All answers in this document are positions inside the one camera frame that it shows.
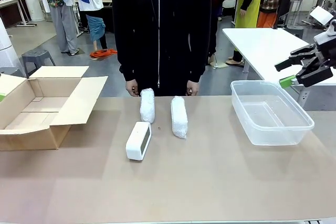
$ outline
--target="black hoodie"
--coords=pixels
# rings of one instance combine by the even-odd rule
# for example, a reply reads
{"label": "black hoodie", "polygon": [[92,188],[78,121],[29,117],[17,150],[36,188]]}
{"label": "black hoodie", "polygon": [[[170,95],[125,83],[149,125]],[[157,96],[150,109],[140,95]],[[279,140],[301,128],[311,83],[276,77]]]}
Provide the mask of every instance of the black hoodie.
{"label": "black hoodie", "polygon": [[211,0],[160,0],[160,67],[158,2],[112,0],[120,71],[140,90],[182,95],[187,81],[198,82],[205,70]]}

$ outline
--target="gray pants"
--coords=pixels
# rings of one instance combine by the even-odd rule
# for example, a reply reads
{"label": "gray pants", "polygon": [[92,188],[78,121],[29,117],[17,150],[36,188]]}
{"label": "gray pants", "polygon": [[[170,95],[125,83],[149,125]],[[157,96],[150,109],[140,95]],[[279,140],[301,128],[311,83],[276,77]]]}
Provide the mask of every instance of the gray pants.
{"label": "gray pants", "polygon": [[59,49],[61,52],[75,53],[78,45],[72,6],[50,7],[50,14],[56,29]]}

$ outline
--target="cardboard box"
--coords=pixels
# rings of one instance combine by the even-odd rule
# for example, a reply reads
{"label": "cardboard box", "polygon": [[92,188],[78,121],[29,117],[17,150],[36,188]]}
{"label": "cardboard box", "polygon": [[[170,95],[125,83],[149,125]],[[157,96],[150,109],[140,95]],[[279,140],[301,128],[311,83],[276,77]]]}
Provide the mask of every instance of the cardboard box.
{"label": "cardboard box", "polygon": [[73,124],[85,124],[107,77],[88,67],[41,67],[29,79],[0,76],[0,150],[58,149]]}

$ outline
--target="white wrapped package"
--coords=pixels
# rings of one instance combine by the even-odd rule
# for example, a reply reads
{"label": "white wrapped package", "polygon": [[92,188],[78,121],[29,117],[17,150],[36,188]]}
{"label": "white wrapped package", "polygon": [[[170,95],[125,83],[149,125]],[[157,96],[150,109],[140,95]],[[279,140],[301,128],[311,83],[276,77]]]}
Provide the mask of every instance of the white wrapped package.
{"label": "white wrapped package", "polygon": [[171,102],[173,133],[180,138],[187,138],[188,117],[184,99],[174,97]]}
{"label": "white wrapped package", "polygon": [[154,91],[152,89],[144,89],[141,91],[140,104],[141,120],[143,122],[153,123],[155,119],[155,103]]}

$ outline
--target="clear plastic container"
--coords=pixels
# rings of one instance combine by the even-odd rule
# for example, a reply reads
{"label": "clear plastic container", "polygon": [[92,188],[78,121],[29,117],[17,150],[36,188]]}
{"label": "clear plastic container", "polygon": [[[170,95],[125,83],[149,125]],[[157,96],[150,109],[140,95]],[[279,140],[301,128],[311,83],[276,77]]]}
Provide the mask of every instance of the clear plastic container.
{"label": "clear plastic container", "polygon": [[254,145],[295,145],[314,121],[280,85],[269,81],[233,81],[232,104]]}

